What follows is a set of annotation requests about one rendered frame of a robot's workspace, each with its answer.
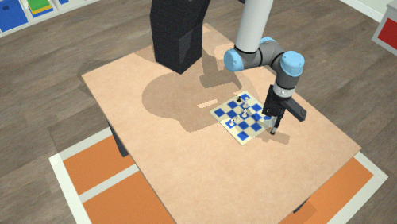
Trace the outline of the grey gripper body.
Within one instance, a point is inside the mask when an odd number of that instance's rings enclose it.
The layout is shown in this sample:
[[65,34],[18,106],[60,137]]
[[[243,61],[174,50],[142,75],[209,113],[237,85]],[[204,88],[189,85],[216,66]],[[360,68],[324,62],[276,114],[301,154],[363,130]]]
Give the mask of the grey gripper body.
[[[280,105],[280,102],[287,101],[291,97],[283,98],[283,97],[278,96],[273,91],[273,86],[274,85],[271,85],[271,84],[269,86],[268,94],[267,94],[267,97],[265,99],[265,103],[264,103],[264,107],[263,107],[263,110],[262,110],[262,114],[264,114],[266,116],[269,116],[269,117],[271,117],[271,116],[279,117],[280,114],[283,114],[283,116],[284,116],[284,113],[285,113],[286,109],[282,105]],[[282,99],[282,100],[280,100],[280,99]],[[282,118],[283,118],[283,116],[282,116]]]

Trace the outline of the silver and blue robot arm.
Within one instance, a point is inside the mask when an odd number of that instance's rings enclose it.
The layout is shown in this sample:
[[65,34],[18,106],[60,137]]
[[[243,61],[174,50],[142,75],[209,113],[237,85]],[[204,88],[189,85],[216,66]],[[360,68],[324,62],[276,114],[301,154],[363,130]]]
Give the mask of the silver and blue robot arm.
[[[273,91],[286,98],[294,94],[304,58],[294,51],[286,52],[271,37],[261,39],[272,3],[273,0],[245,0],[235,45],[225,52],[224,64],[231,72],[268,65],[276,72]],[[300,122],[306,119],[306,110],[293,98],[280,104]]]

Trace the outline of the blue and cream chessboard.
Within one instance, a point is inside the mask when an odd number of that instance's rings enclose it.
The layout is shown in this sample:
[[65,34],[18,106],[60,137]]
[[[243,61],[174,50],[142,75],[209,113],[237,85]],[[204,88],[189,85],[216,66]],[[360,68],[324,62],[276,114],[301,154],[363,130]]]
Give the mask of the blue and cream chessboard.
[[[237,102],[241,96],[241,102]],[[249,97],[248,108],[243,108],[245,97]],[[243,118],[244,110],[247,110],[246,117]],[[209,113],[241,144],[244,145],[254,137],[265,131],[270,126],[264,124],[264,120],[271,117],[262,114],[263,105],[253,98],[247,91],[222,103],[220,106],[210,110]],[[236,122],[240,115],[240,121]],[[233,126],[229,123],[233,119]]]

